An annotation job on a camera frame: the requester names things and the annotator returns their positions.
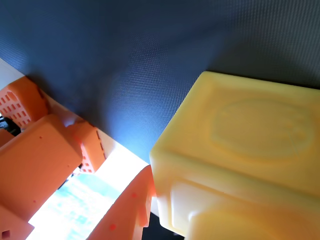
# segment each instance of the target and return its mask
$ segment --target hole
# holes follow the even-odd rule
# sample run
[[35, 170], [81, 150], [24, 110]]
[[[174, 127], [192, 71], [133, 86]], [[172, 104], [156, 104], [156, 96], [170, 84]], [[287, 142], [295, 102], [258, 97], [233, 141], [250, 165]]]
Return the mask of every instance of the hole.
[[12, 100], [12, 101], [17, 101], [18, 98], [11, 92], [11, 91], [7, 91], [6, 94], [8, 94], [9, 98]]
[[96, 131], [96, 135], [98, 136], [98, 139], [100, 140], [100, 136], [99, 136], [98, 130]]
[[1, 235], [2, 239], [9, 239], [10, 238], [10, 230], [3, 231]]
[[116, 226], [114, 223], [112, 223], [112, 224], [109, 226], [109, 230], [110, 230], [110, 231], [114, 231], [114, 230], [116, 230], [116, 228], [117, 228], [117, 226]]

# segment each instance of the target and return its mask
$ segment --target orange plastic part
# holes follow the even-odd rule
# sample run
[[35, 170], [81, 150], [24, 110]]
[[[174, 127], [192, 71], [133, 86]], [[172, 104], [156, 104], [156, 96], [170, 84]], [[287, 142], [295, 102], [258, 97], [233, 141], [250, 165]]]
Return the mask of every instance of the orange plastic part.
[[111, 206], [87, 240], [141, 240], [156, 195], [151, 166], [142, 169]]
[[0, 239], [24, 240], [33, 230], [34, 226], [0, 205]]
[[98, 129], [87, 121], [69, 125], [67, 128], [81, 146], [81, 171], [84, 173], [95, 173], [106, 160], [98, 135]]
[[0, 204], [28, 221], [81, 164], [57, 116], [44, 116], [0, 148]]
[[47, 115], [48, 108], [37, 85], [24, 76], [0, 91], [0, 113], [20, 128], [26, 128]]
[[5, 145], [7, 142], [9, 142], [13, 138], [14, 136], [10, 132], [6, 131], [3, 128], [0, 129], [0, 147]]

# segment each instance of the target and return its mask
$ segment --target orange block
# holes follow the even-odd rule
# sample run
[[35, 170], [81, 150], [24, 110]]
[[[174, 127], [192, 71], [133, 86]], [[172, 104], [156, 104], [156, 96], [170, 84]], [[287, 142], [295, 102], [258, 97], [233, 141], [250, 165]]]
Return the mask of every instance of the orange block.
[[156, 195], [151, 166], [142, 169], [111, 206], [87, 240], [141, 240]]
[[11, 139], [13, 139], [14, 136], [5, 130], [4, 128], [0, 129], [0, 147], [5, 145], [7, 142], [9, 142]]
[[0, 205], [0, 239], [24, 240], [33, 230], [34, 226]]
[[0, 91], [0, 113], [26, 128], [47, 115], [48, 108], [37, 85], [24, 76]]
[[81, 161], [58, 117], [44, 116], [0, 148], [0, 204], [28, 221]]
[[84, 173], [95, 173], [106, 160], [98, 135], [98, 129], [87, 121], [69, 125], [67, 128], [81, 146], [81, 171]]

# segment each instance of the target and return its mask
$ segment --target yellow block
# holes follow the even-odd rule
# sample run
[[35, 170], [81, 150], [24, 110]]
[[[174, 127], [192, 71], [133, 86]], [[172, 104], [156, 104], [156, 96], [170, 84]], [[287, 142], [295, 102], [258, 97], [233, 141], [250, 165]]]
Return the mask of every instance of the yellow block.
[[187, 240], [320, 239], [319, 90], [204, 72], [150, 161]]

